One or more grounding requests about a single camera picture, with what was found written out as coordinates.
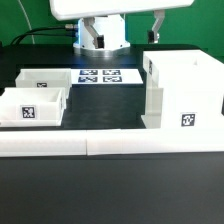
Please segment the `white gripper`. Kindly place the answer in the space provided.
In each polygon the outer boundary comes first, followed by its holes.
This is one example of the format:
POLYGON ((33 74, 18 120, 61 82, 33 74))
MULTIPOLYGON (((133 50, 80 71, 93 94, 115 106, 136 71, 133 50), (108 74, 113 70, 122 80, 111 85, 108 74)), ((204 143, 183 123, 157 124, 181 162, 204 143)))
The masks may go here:
POLYGON ((94 28, 96 16, 154 11, 155 22, 148 31, 148 42, 159 41, 159 29, 165 9, 188 7, 194 0, 49 0, 52 15, 59 21, 84 18, 84 26, 93 37, 96 49, 104 47, 104 36, 94 28))

